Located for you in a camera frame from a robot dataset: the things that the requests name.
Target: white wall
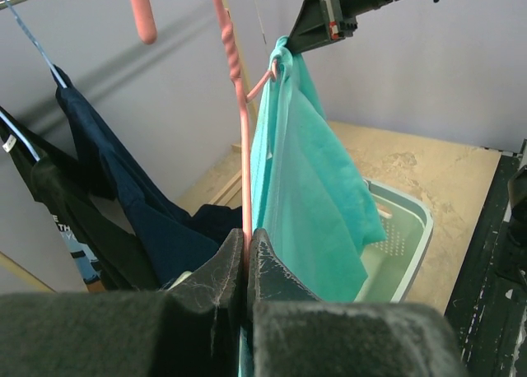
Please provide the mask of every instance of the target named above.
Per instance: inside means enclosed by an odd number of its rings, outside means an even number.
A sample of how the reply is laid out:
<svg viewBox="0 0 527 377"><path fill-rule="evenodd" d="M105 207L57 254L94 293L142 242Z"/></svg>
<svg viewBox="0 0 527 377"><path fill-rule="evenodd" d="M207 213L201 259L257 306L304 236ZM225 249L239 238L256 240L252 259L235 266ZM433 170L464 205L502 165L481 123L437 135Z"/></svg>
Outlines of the white wall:
<svg viewBox="0 0 527 377"><path fill-rule="evenodd" d="M273 44L302 0L258 0ZM404 0L305 54L327 115L518 151L527 137L525 0Z"/></svg>
<svg viewBox="0 0 527 377"><path fill-rule="evenodd" d="M259 31L247 26L253 3L230 1L245 14L238 17L248 45L261 44ZM139 41L128 0L31 0L16 9L154 182L176 199L239 139L239 120L212 0L152 0L152 6L159 31L152 46ZM72 152L44 61L8 10L0 11L0 30L0 105ZM0 183L0 251L55 290L83 290L53 220L3 154Z"/></svg>

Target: teal cloth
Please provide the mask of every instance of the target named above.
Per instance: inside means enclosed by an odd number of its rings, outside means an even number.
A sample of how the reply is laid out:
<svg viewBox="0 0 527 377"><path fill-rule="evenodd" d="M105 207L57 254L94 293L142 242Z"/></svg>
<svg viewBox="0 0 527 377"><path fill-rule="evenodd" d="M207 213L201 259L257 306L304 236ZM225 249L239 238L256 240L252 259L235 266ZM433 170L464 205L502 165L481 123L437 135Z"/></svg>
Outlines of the teal cloth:
<svg viewBox="0 0 527 377"><path fill-rule="evenodd" d="M353 301L367 278L362 250L385 232L302 56L286 42L271 53L280 73L263 89L251 151L253 227L267 230L277 256L321 299Z"/></svg>

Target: wooden board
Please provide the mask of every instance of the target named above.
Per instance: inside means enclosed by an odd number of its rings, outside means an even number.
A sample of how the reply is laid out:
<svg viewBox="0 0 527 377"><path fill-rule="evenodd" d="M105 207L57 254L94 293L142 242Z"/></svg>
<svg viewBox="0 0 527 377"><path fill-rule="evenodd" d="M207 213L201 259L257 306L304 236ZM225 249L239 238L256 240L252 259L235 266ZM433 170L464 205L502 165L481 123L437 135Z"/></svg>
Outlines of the wooden board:
<svg viewBox="0 0 527 377"><path fill-rule="evenodd" d="M345 123L329 124L363 176L411 194L431 209L434 234L407 301L424 303L443 313L500 153ZM232 152L190 193L205 192L208 201L217 198L239 169L240 155ZM239 192L232 194L229 189L226 204L240 205Z"/></svg>

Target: light green plastic basket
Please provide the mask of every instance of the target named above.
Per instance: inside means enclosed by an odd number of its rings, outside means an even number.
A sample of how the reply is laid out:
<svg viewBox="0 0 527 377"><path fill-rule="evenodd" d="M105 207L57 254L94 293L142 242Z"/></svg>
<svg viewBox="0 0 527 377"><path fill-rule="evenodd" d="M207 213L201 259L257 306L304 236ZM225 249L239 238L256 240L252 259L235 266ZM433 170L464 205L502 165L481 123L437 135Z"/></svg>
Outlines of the light green plastic basket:
<svg viewBox="0 0 527 377"><path fill-rule="evenodd" d="M433 220L424 203L395 188L365 179L380 208L387 240L369 244L361 260L368 279L355 301L404 300L430 243Z"/></svg>

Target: light blue hanger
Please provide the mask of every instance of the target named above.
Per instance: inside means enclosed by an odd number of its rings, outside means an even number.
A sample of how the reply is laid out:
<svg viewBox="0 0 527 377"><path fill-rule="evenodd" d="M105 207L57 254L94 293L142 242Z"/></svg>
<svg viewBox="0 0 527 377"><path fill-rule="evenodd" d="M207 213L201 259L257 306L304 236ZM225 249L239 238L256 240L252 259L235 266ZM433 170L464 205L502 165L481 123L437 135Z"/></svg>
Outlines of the light blue hanger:
<svg viewBox="0 0 527 377"><path fill-rule="evenodd" d="M18 128L16 128L16 126L11 122L11 120L9 120L9 118L3 113L3 111L0 109L0 118L6 123L7 126L9 126L9 128L11 128L11 130L16 134L16 137L24 142L24 145L26 146L27 150L30 152L30 154L33 156L33 158L35 159L35 161L39 161L40 160L40 156L38 153L36 153L34 147L31 145L31 143L27 140L27 138L25 138L22 133L20 132L20 130L18 130Z"/></svg>
<svg viewBox="0 0 527 377"><path fill-rule="evenodd" d="M9 2L9 0L3 0L6 3L6 6L9 8L9 10L12 12L13 16L16 19L16 23L20 26L20 28L26 33L27 38L30 39L30 41L33 43L33 45L39 50L40 54L44 58L45 62L48 64L49 69L57 79L58 83L63 89L66 89L66 82L62 79L62 77L58 74L57 70L55 69L55 66L51 63L51 60L49 60L48 55L45 53L44 49L40 45L39 41L36 40L36 38L31 34L30 30L27 28L26 24L22 21L22 19L18 16L18 13L15 11L15 8L13 8L13 5Z"/></svg>

